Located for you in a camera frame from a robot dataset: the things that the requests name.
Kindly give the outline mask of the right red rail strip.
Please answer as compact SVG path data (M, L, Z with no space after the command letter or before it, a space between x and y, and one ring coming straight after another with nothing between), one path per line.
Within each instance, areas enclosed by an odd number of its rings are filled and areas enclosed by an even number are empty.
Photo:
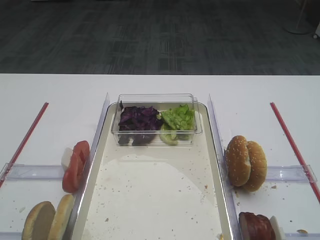
M319 202L320 201L320 190L319 190L319 188L317 186L315 178L312 176L311 169L308 168L308 166L307 166L303 156L301 155L301 153L300 153L300 151L299 151L299 149L298 149L298 147L297 147L297 145L296 145L296 143L295 143L295 141L294 141L289 129L287 128L286 123L283 120L283 118L282 118L282 116L281 116L276 104L274 102L271 102L270 106L271 106L271 108L272 108L272 110L273 110L273 112L274 112L274 114L275 114L275 116L276 116L276 118L277 118L277 120L278 120L278 122L279 122L279 124L280 124L280 126L281 126L281 128L282 128L282 130L283 130L283 132L284 132L284 134L285 134L285 136L286 136L286 138L287 138L287 140L288 140L288 142L289 142L289 144L290 144L290 146L291 146L291 148L292 148L297 160L298 160L298 162L300 163L304 173L306 174L306 177L307 177L308 182L309 182L309 184L310 184L310 186L311 186L311 188L313 190L314 195L316 196L316 198L317 198L317 200Z

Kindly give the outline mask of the red rail strip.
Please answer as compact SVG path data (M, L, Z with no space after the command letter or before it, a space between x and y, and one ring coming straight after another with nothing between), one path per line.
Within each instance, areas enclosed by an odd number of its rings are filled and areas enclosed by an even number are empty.
M275 116L276 116L276 118L277 118L277 120L278 120L278 122L279 122L279 124L280 124L280 126L281 126L281 128L282 128L282 130L283 130L283 132L284 132L284 134L285 134L285 136L286 136L286 138L287 138L287 140L288 140L288 142L289 142L289 144L290 144L290 146L291 146L291 148L292 148L297 160L298 160L298 162L300 163L304 173L306 174L306 177L307 177L308 182L309 182L309 184L310 184L310 186L311 186L311 188L313 190L314 195L316 196L316 198L317 198L317 200L319 202L320 201L320 190L319 190L319 188L317 186L315 178L312 176L311 169L308 168L308 166L307 166L303 156L301 155L301 153L300 153L300 151L299 151L299 149L298 149L298 147L297 147L297 145L296 145L296 143L295 143L295 141L294 141L289 129L287 128L286 123L283 120L283 118L282 118L282 116L281 116L276 104L274 102L271 102L270 106L271 106L271 108L272 108L272 110L273 110L273 112L274 112L274 114L275 114Z
M8 173L10 172L10 170L12 169L13 165L16 163L19 155L21 154L23 148L25 147L27 141L29 140L30 136L32 135L34 129L36 128L36 126L38 125L39 121L41 120L43 114L45 113L46 109L48 108L49 103L45 102L43 104L43 106L41 107L40 111L38 112L36 118L34 119L34 121L32 122L31 126L29 127L28 131L26 132L25 136L23 137L22 141L20 142L17 150L15 151L14 155L12 156L11 160L9 161L9 163L7 163L1 171L0 174L0 186L2 187L2 185L5 182L5 178L8 175Z

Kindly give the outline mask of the left red rail strip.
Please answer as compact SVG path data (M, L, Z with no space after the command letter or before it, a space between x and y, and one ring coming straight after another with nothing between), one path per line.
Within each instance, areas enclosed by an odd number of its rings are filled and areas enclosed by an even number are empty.
M23 137L22 141L20 142L17 150L15 151L14 155L12 156L11 160L9 161L9 163L7 163L1 171L0 174L0 186L2 187L2 185L5 182L5 178L8 175L8 173L10 172L10 170L12 169L13 165L16 163L19 155L21 154L23 148L25 147L27 141L29 140L30 136L32 135L34 129L36 128L36 126L38 125L39 121L41 120L43 114L45 113L46 109L48 108L49 103L45 102L43 104L43 106L41 107L40 111L38 112L36 118L34 119L34 121L32 122L31 126L29 127L28 131L26 132L25 136Z

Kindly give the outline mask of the clear divider wall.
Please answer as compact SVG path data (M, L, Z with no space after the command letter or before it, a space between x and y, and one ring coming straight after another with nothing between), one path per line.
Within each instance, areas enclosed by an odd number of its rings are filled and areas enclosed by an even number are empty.
M233 187L231 186L228 179L228 171L225 162L223 141L221 139L214 102L210 94L208 96L207 106L211 124L212 138L215 147L215 155L217 158L219 181L223 195L223 205L227 218L227 233L223 233L223 236L225 240L242 240L243 237L241 233L241 228L239 226L238 213L236 210L233 196Z
M86 219L90 209L92 195L95 189L97 175L99 172L100 164L95 163L95 158L96 155L98 155L98 159L101 159L101 154L97 153L97 149L99 147L99 141L103 133L103 127L109 105L110 97L109 94L107 94L105 96L99 121L91 144L89 158L84 167L83 179L81 181L79 190L75 194L74 206L63 235L64 240L82 239L84 227L86 225Z

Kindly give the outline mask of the sesame bun top left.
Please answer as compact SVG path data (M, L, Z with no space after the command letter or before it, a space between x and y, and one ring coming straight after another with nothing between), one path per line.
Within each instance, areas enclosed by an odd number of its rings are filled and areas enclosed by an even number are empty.
M225 161L230 183L243 186L250 177L251 163L247 139L242 135L234 136L225 150Z

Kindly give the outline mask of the left upper clear track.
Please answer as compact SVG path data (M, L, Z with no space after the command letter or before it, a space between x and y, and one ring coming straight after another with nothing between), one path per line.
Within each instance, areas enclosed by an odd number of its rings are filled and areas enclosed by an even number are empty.
M61 165L28 165L6 163L0 172L1 181L61 180L64 170Z

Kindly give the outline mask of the bun half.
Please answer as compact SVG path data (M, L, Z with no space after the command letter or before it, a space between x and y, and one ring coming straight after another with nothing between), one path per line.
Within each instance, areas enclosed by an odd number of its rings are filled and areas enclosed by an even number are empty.
M61 240L63 238L74 203L75 198L72 194L66 194L61 198L51 224L48 240Z
M28 213L22 230L22 240L47 240L56 210L50 201L36 204Z

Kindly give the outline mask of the sesame bun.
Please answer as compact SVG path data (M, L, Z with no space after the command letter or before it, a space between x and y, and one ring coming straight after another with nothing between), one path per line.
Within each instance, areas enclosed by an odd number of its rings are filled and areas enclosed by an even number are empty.
M248 181L242 187L248 192L255 192L266 180L267 159L263 148L257 142L249 141L247 148L251 170Z
M242 135L234 136L225 150L225 161L230 183L243 186L250 177L251 163L247 139Z

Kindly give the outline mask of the purple cabbage shreds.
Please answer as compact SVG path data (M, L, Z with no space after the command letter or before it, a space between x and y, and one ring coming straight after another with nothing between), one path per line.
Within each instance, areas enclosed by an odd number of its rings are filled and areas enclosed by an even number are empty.
M119 131L158 131L162 126L162 121L157 120L157 114L160 112L151 107L124 107L122 101L119 103L121 114L118 123ZM155 134L122 134L119 137L118 143L120 145L129 144L132 139L133 146L141 146L149 144L154 138Z

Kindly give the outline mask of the metal serving tray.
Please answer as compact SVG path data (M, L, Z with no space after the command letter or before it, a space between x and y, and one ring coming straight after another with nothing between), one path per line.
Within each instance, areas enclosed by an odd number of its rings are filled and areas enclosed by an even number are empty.
M191 145L119 146L109 106L74 240L230 240L207 107Z

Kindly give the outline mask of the sesame bun top right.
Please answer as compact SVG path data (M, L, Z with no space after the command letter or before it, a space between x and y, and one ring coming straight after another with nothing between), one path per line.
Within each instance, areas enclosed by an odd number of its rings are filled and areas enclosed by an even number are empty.
M267 159L263 148L257 142L249 141L247 148L251 170L248 181L242 187L248 192L255 192L266 180Z

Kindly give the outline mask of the green lettuce leaves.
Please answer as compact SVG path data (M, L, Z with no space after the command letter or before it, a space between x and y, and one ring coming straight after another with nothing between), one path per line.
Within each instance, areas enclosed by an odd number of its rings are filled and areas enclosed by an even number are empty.
M160 139L167 145L190 145L195 130L195 110L187 104L161 111L156 116L162 121Z

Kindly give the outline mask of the right clear divider wall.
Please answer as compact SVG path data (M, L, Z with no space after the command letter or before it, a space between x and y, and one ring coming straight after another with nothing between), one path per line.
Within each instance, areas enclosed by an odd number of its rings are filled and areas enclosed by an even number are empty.
M238 213L236 210L233 196L233 187L231 186L228 179L228 171L225 162L223 141L221 139L214 102L210 94L208 96L207 106L211 124L212 138L215 147L215 155L217 158L219 181L223 195L223 205L227 218L227 233L223 233L223 236L225 240L242 240L243 237L241 233L241 228L239 226Z

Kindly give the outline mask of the left clear divider wall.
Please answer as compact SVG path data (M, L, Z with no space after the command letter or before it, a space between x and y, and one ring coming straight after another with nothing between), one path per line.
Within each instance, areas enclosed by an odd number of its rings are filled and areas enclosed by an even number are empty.
M64 240L82 239L84 227L86 225L86 219L90 209L92 195L95 189L97 175L99 172L100 164L95 163L95 158L96 155L98 155L98 159L101 159L101 154L97 153L97 149L99 147L99 141L103 133L103 127L109 105L110 97L109 94L107 94L105 96L99 121L91 144L89 158L84 167L83 179L81 181L79 190L75 194L74 206L63 235Z

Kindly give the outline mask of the white patty pusher block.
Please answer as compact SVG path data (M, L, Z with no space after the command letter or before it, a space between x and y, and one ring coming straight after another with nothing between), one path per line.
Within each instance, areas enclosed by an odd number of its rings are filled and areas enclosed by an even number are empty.
M275 233L276 240L286 240L286 236L282 227L279 226L277 218L273 215L270 219L270 224Z

